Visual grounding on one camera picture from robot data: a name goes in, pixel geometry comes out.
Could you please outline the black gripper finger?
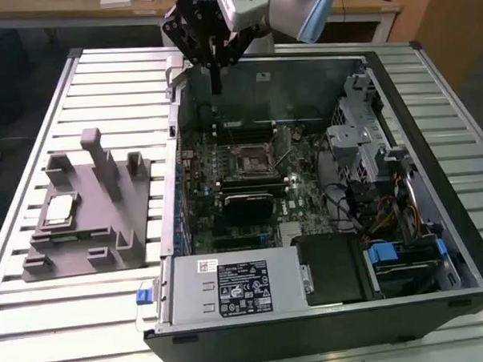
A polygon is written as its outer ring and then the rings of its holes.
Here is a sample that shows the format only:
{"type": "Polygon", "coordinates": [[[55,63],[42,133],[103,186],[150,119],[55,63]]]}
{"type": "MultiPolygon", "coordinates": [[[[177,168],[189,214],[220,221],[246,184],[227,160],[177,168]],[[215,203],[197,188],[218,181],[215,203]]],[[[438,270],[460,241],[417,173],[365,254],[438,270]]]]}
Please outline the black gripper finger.
{"type": "Polygon", "coordinates": [[[244,51],[249,47],[254,38],[260,32],[259,25],[249,26],[240,32],[223,34],[215,37],[215,89],[216,94],[222,93],[222,69],[235,65],[243,56],[244,51]]]}
{"type": "Polygon", "coordinates": [[[212,40],[194,38],[188,29],[187,23],[180,16],[177,5],[164,16],[162,29],[164,34],[181,51],[193,65],[199,65],[210,74],[211,92],[215,89],[215,56],[212,51],[212,40]]]}

